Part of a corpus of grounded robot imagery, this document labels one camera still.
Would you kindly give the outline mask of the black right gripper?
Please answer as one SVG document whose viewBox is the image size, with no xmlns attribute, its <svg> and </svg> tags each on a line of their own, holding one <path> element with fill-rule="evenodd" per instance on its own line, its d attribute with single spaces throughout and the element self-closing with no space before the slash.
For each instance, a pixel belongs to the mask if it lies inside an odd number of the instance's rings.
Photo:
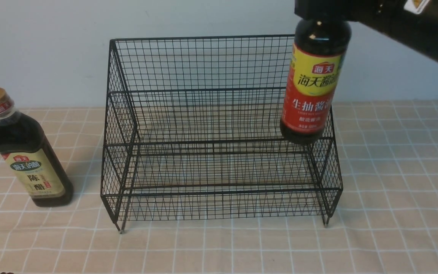
<svg viewBox="0 0 438 274">
<path fill-rule="evenodd" d="M 378 3 L 378 0 L 295 0 L 294 14 L 304 20 L 360 21 L 374 11 Z"/>
</svg>

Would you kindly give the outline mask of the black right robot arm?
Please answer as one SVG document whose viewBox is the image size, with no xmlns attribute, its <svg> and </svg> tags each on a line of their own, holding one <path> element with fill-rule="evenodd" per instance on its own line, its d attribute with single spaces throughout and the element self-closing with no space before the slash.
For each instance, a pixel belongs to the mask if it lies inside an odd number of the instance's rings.
<svg viewBox="0 0 438 274">
<path fill-rule="evenodd" d="M 438 62 L 438 0 L 296 0 L 294 13 L 359 22 Z"/>
</svg>

